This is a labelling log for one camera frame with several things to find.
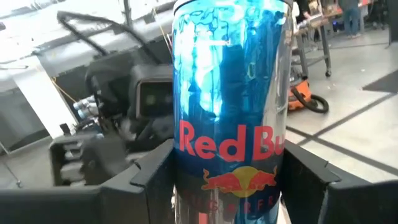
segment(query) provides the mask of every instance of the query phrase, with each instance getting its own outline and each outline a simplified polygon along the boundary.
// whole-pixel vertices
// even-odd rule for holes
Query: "table leg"
[[[301,68],[304,75],[308,75],[307,58],[305,57],[304,41],[302,35],[296,35],[298,54],[300,55]]]
[[[323,47],[323,55],[325,56],[326,63],[326,77],[331,76],[331,60],[330,60],[330,51],[329,51],[329,43],[326,38],[325,26],[321,26],[321,38],[322,38],[322,47]]]

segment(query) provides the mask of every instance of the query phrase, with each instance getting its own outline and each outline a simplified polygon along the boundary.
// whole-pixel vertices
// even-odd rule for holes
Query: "concrete floor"
[[[398,46],[386,49],[387,43],[387,30],[369,31],[355,40],[330,40],[332,77],[325,78],[325,64],[320,62],[310,67],[309,78],[314,94],[328,100],[330,112],[303,110],[287,118],[288,140],[370,182],[398,179],[398,96],[362,90],[398,69]],[[25,188],[51,186],[47,145],[2,158]],[[5,188],[16,185],[0,164],[0,189]]]

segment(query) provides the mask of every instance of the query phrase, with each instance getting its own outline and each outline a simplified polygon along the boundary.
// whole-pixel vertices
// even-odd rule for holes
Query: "charging bull logo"
[[[201,187],[202,190],[220,189],[223,193],[232,193],[241,198],[250,197],[256,191],[264,190],[266,186],[277,185],[276,166],[273,174],[249,166],[239,167],[232,172],[215,177],[208,177],[210,173],[206,169],[203,172],[206,184]]]

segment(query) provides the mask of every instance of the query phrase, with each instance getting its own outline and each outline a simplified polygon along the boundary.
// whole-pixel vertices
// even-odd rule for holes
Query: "energy drink can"
[[[177,1],[178,224],[276,223],[292,2]]]

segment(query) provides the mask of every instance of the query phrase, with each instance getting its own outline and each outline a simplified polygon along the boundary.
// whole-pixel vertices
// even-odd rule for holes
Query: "black hose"
[[[311,95],[311,100],[319,101],[322,105],[323,108],[318,108],[311,103],[307,102],[304,100],[303,96],[299,93],[299,91],[296,89],[296,87],[293,87],[291,89],[293,95],[296,97],[296,99],[304,105],[304,107],[308,108],[310,111],[316,112],[316,113],[327,113],[329,112],[329,103],[322,97],[317,96],[312,94]]]
[[[87,37],[85,37],[84,35],[82,35],[81,33],[79,33],[79,31],[77,31],[74,27],[72,27],[70,24],[67,23],[67,19],[68,18],[72,18],[72,19],[81,19],[84,21],[92,21],[92,22],[102,22],[102,23],[109,23],[112,26],[118,27],[120,29],[122,29],[124,32],[127,32],[128,34],[130,34],[133,38],[135,38],[140,44],[142,49],[144,50],[144,52],[156,63],[156,64],[160,64],[160,60],[156,57],[155,53],[153,53],[153,51],[151,51],[148,46],[145,44],[144,40],[132,29],[130,29],[130,27],[124,25],[124,24],[119,24],[115,21],[112,21],[110,19],[107,18],[103,18],[103,17],[98,17],[98,16],[90,16],[90,15],[86,15],[86,14],[79,14],[79,13],[74,13],[74,12],[65,12],[65,11],[58,11],[57,14],[57,19],[58,21],[61,22],[61,24],[70,32],[72,32],[73,34],[75,34],[79,39],[85,41],[87,44],[91,45],[93,48],[95,48],[97,51],[99,51],[102,55],[107,55],[107,51],[105,49],[103,49],[102,47],[100,47],[98,44],[94,43],[92,40],[88,39]]]

